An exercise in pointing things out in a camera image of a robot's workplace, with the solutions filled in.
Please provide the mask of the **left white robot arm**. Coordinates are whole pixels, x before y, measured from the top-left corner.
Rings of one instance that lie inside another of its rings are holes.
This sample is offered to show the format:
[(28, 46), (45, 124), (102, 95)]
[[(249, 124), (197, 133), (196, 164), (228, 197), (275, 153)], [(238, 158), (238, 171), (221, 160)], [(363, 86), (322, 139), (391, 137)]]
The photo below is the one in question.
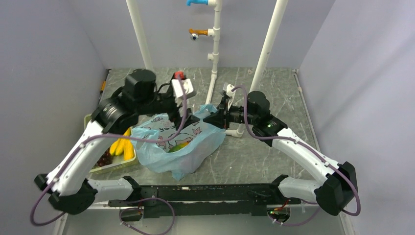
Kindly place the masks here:
[(84, 133), (62, 162), (34, 180), (43, 194), (49, 194), (48, 202), (54, 209), (76, 215), (97, 202), (119, 200), (133, 206), (140, 201), (141, 187), (131, 177), (97, 181), (87, 175), (142, 115), (167, 114), (178, 131), (197, 121), (186, 106), (186, 99), (196, 94), (191, 79), (178, 71), (164, 87), (166, 91), (161, 93), (154, 72), (136, 69), (126, 76), (122, 87), (100, 102)]

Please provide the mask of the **green orange fake mango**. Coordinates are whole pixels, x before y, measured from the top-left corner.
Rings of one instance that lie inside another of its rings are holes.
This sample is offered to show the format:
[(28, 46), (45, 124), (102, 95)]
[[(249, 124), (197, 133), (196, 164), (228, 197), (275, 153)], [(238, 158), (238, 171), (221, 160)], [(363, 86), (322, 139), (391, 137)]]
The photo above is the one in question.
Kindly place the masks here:
[(168, 152), (169, 152), (169, 153), (172, 153), (172, 152), (177, 152), (177, 151), (179, 151), (179, 150), (183, 149), (184, 147), (186, 147), (189, 143), (190, 143), (189, 141), (187, 141), (187, 142), (183, 142), (183, 143), (180, 143), (180, 144), (178, 144), (178, 145), (176, 145), (176, 146), (174, 146), (174, 147), (170, 148)]

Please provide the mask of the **light blue plastic bag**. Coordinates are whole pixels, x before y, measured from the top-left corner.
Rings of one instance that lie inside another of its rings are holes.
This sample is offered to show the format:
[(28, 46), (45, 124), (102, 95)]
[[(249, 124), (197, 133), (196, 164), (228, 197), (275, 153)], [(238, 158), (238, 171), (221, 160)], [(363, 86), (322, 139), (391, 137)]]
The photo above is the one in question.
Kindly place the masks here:
[(156, 115), (133, 128), (132, 137), (157, 141), (132, 141), (139, 163), (152, 172), (170, 171), (176, 180), (193, 173), (225, 139), (223, 129), (203, 121), (216, 110), (213, 104), (201, 105), (194, 113), (200, 121), (183, 128), (173, 139), (176, 129), (166, 114)]

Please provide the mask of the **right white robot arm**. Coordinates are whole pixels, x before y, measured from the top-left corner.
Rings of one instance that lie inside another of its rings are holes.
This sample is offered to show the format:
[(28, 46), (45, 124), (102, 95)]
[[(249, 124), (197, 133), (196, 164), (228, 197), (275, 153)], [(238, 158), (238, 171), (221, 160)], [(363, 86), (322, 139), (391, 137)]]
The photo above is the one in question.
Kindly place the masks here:
[(275, 203), (296, 198), (317, 204), (330, 215), (360, 214), (355, 167), (349, 162), (340, 164), (304, 142), (286, 123), (271, 114), (270, 102), (263, 92), (245, 93), (244, 104), (239, 107), (233, 106), (231, 96), (223, 93), (216, 111), (204, 118), (204, 122), (221, 129), (228, 129), (230, 123), (244, 124), (253, 138), (283, 152), (311, 174), (312, 180), (287, 175), (277, 177), (273, 182), (275, 187), (269, 191)]

